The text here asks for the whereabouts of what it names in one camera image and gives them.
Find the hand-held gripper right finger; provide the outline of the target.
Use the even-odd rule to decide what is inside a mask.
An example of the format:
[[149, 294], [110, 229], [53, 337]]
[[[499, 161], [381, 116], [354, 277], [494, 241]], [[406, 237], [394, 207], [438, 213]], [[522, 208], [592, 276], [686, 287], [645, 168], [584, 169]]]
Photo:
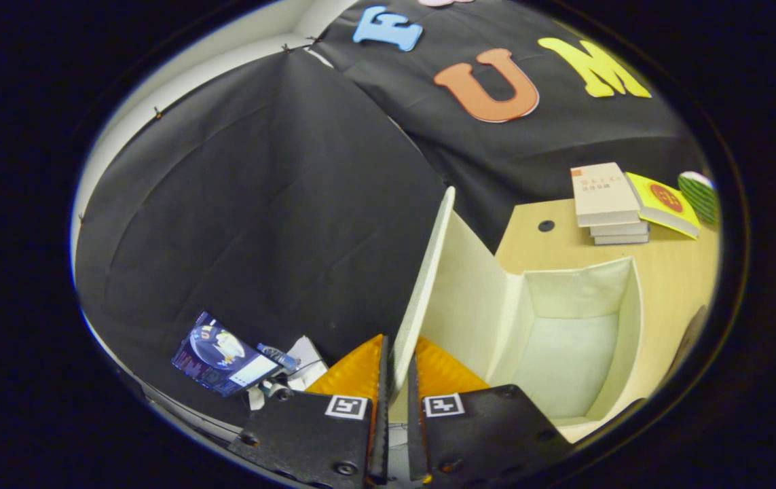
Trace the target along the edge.
[[407, 455], [425, 486], [534, 485], [573, 445], [515, 384], [488, 386], [427, 338], [407, 378]]

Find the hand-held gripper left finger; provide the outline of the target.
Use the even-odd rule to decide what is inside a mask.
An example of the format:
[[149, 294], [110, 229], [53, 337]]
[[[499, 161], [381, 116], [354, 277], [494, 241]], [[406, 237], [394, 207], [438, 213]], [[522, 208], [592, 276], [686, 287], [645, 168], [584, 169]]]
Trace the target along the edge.
[[390, 340], [377, 334], [304, 391], [266, 399], [229, 451], [285, 483], [375, 486], [387, 479]]

